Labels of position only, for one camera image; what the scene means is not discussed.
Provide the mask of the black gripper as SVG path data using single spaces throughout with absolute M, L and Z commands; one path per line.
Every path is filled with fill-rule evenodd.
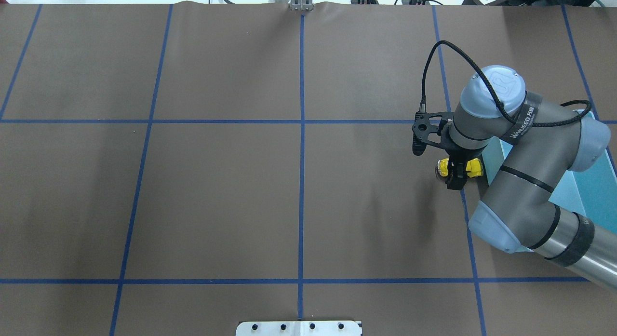
M 481 154 L 486 147 L 487 145 L 478 149 L 456 148 L 446 151 L 449 154 L 449 164 L 447 167 L 448 175 L 446 177 L 447 189 L 457 191 L 464 189 L 467 182 L 467 162 L 474 158 L 481 159 Z

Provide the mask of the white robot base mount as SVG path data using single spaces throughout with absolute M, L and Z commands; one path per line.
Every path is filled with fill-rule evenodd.
M 252 321 L 241 322 L 236 336 L 363 336 L 362 323 L 331 321 Z

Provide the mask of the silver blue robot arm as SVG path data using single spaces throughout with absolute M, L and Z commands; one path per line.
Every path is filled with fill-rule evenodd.
M 616 290 L 616 235 L 550 201 L 567 171 L 586 171 L 605 152 L 608 125 L 544 100 L 514 69 L 493 65 L 463 88 L 447 135 L 466 150 L 494 137 L 511 145 L 469 220 L 471 233 L 505 253 L 528 248 Z

